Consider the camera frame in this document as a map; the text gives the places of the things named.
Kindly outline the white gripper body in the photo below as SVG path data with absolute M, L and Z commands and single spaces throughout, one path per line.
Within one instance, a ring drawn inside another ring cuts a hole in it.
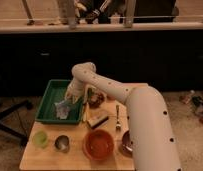
M 64 98 L 72 102 L 77 102 L 84 95 L 85 88 L 86 84 L 84 82 L 73 79 L 66 89 Z

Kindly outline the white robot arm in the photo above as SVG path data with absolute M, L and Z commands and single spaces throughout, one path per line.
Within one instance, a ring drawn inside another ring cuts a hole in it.
M 126 106 L 136 171 L 182 171 L 166 102 L 157 89 L 101 76 L 92 62 L 74 65 L 71 73 L 66 99 L 83 95 L 90 84 Z

